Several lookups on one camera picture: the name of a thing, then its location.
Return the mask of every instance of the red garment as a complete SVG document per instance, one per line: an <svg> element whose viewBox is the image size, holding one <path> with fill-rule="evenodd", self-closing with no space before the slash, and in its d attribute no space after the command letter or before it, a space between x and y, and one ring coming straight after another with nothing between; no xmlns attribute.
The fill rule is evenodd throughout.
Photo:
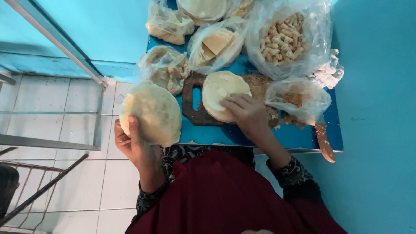
<svg viewBox="0 0 416 234"><path fill-rule="evenodd" d="M208 151L173 169L175 181L127 234L345 233L324 205L283 200L262 175L226 153Z"/></svg>

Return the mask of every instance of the left hand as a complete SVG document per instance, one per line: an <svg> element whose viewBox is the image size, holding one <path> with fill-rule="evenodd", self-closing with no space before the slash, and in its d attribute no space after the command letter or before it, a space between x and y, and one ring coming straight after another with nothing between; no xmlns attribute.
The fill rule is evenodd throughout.
<svg viewBox="0 0 416 234"><path fill-rule="evenodd" d="M121 128L120 120L115 121L114 136L117 148L130 159L139 171L149 167L159 167L162 154L160 145L149 146L140 137L139 120L134 115L129 116L129 131L130 137Z"/></svg>

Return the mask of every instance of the white tile floor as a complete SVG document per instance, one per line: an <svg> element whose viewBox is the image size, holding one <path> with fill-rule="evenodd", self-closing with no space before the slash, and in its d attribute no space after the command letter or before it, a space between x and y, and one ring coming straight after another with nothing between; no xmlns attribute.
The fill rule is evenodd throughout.
<svg viewBox="0 0 416 234"><path fill-rule="evenodd" d="M100 88L92 80L21 75L12 78L17 81L16 85L3 85L0 92L0 111L95 112L97 109ZM130 89L131 84L118 82L106 91L102 107L101 151L19 147L0 157L0 160L66 169L85 153L89 154L87 160L57 183L45 219L38 226L39 231L54 234L121 234L130 224L136 213L139 172L114 143L114 121ZM0 134L91 144L94 123L95 115L87 114L0 114ZM266 169L266 158L257 157L257 160L256 169L266 174L269 172L268 176L272 177ZM28 174L27 169L19 169L19 172L20 187L15 192L10 210L16 206ZM42 174L31 173L18 205L37 190ZM48 172L42 185L56 175L56 172ZM273 186L276 190L280 189L277 184ZM51 193L52 190L36 200L32 211L37 213L30 214L23 227L34 228L39 223ZM8 225L17 227L25 218L26 214L19 214Z"/></svg>

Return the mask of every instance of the knife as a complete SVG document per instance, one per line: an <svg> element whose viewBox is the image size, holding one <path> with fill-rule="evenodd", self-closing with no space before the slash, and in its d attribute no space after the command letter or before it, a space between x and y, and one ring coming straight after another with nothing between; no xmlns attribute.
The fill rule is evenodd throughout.
<svg viewBox="0 0 416 234"><path fill-rule="evenodd" d="M324 115L321 115L315 124L315 131L316 136L318 137L319 148L321 149L321 153L326 160L329 162L335 162L335 154L331 145L329 144L326 130L327 124L325 123Z"/></svg>

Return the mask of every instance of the crispy snack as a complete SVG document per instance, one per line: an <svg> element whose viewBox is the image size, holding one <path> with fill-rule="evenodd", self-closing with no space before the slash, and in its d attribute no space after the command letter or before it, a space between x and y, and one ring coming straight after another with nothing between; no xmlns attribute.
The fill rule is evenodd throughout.
<svg viewBox="0 0 416 234"><path fill-rule="evenodd" d="M260 40L260 51L266 62L279 66L300 59L310 49L302 26L303 15L299 12L273 24Z"/></svg>

